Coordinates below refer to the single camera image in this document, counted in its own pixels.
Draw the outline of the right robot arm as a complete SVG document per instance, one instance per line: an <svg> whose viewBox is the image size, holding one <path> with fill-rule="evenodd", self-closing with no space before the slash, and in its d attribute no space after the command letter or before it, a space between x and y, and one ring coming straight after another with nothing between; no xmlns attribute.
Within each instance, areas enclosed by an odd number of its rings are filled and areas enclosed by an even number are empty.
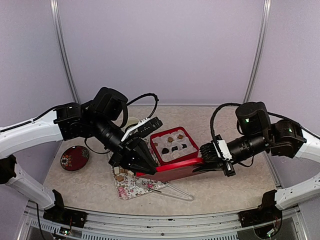
<svg viewBox="0 0 320 240"><path fill-rule="evenodd" d="M240 138L226 142L215 133L214 120L224 107L235 107L236 127ZM224 103L218 106L210 118L212 141L199 149L203 163L195 173L222 171L225 176L235 175L234 166L262 152L272 156L302 158L320 161L320 137L300 123L267 111L259 102ZM282 218L282 211L320 193L320 176L288 188L270 190L262 196L261 204L254 209L239 212L242 227L260 225Z"/></svg>

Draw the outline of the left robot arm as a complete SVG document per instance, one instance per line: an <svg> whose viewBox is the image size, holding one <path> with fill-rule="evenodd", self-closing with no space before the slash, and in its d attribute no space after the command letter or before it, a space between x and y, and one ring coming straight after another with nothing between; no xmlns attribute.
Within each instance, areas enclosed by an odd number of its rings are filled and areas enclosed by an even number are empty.
<svg viewBox="0 0 320 240"><path fill-rule="evenodd" d="M123 131L130 101L121 92L102 87L94 99L79 104L52 107L36 118L0 130L0 182L44 210L43 217L69 227L83 228L87 214L66 208L57 190L50 190L28 175L17 163L15 153L49 142L96 138L112 152L109 164L134 173L154 175L157 163L145 137L162 126L154 114Z"/></svg>

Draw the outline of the metal tongs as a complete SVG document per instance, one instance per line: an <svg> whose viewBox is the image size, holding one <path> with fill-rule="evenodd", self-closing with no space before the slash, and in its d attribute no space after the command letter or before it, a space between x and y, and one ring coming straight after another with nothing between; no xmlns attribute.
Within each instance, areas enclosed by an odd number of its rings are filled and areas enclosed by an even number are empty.
<svg viewBox="0 0 320 240"><path fill-rule="evenodd" d="M183 190L179 189L178 187L175 187L169 183L166 183L165 187L161 188L161 189L154 189L152 187L149 187L147 184L142 184L142 183L138 183L137 186L142 189L146 189L150 192L157 193L159 195L166 196L169 198L182 200L185 202L192 202L195 200L195 197L192 194L190 194L186 191L183 191Z"/></svg>

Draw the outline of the dark round chocolate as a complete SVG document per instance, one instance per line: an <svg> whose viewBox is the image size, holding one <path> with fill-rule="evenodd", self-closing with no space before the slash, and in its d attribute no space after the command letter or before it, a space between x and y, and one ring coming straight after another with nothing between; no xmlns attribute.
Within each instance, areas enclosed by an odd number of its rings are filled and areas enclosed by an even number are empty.
<svg viewBox="0 0 320 240"><path fill-rule="evenodd" d="M161 153L164 155L164 154L168 154L170 151L168 148L163 148Z"/></svg>

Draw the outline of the dark heart chocolate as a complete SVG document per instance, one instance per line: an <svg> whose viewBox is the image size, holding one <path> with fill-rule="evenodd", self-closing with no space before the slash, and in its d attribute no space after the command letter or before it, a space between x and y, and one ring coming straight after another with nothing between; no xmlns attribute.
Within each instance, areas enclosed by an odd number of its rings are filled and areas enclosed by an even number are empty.
<svg viewBox="0 0 320 240"><path fill-rule="evenodd" d="M177 147L177 146L174 146L174 147L171 148L171 151L172 151L172 152L177 151L177 150L178 150L178 147Z"/></svg>

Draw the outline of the white rectangular chocolate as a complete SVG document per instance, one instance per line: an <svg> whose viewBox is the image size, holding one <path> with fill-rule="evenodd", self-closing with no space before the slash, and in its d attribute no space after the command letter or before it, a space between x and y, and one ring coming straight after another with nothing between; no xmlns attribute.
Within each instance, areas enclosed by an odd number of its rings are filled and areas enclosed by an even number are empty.
<svg viewBox="0 0 320 240"><path fill-rule="evenodd" d="M174 153L174 154L172 155L172 157L173 157L174 159L177 159L177 158L180 158L181 155L180 155L178 152L176 152L176 153Z"/></svg>

